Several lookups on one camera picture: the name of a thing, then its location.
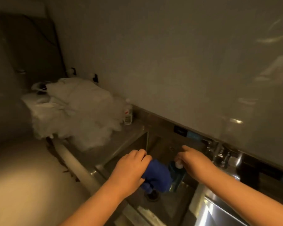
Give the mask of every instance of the floor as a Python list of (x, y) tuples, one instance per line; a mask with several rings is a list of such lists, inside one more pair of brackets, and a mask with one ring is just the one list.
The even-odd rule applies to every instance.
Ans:
[(0, 145), (0, 226), (56, 226), (90, 194), (46, 149), (23, 137)]

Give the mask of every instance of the sink drain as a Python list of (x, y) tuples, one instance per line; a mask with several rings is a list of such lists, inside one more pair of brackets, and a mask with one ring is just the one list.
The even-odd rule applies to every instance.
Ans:
[(160, 196), (159, 192), (157, 192), (156, 190), (153, 190), (152, 193), (150, 194), (145, 193), (144, 195), (147, 198), (147, 200), (151, 202), (158, 201)]

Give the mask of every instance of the wall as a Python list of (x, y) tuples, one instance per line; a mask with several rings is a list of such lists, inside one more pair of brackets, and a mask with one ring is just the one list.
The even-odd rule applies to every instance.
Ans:
[(283, 0), (45, 0), (67, 68), (283, 166)]
[[(0, 0), (0, 11), (45, 15), (44, 4), (33, 0)], [(0, 41), (0, 142), (31, 131), (30, 113), (21, 95), (21, 84)]]

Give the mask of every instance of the left hand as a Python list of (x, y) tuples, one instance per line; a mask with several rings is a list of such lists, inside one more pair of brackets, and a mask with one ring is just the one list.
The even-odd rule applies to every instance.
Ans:
[(134, 193), (144, 182), (141, 178), (152, 157), (144, 149), (132, 150), (124, 155), (114, 168), (107, 185), (113, 186), (122, 199)]

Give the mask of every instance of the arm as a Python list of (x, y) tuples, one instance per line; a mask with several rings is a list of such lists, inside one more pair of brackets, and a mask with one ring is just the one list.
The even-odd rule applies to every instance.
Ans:
[(151, 156), (144, 149), (133, 150), (117, 163), (110, 178), (60, 226), (102, 226), (117, 206), (144, 182), (141, 178)]
[(187, 146), (183, 149), (175, 160), (181, 159), (192, 177), (205, 184), (250, 225), (283, 225), (282, 204), (219, 170), (201, 152)]

